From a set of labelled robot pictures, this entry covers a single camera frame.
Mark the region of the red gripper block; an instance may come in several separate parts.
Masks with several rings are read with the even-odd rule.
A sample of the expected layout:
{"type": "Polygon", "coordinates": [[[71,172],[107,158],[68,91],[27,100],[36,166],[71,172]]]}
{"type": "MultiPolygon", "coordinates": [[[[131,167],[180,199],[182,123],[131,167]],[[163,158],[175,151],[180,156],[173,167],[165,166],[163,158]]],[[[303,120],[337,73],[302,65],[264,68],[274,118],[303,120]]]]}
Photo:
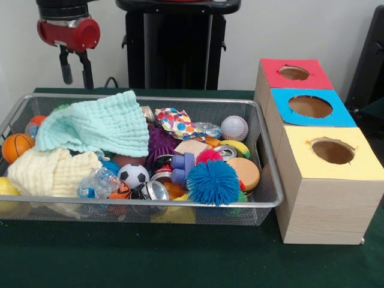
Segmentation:
{"type": "Polygon", "coordinates": [[[91,62],[85,50],[96,48],[100,40],[98,23],[90,17],[82,17],[71,21],[39,20],[37,22],[37,31],[40,38],[48,45],[60,45],[59,61],[64,83],[67,85],[73,83],[71,67],[68,63],[69,49],[76,51],[76,55],[83,65],[82,76],[85,89],[93,89],[91,62]]]}

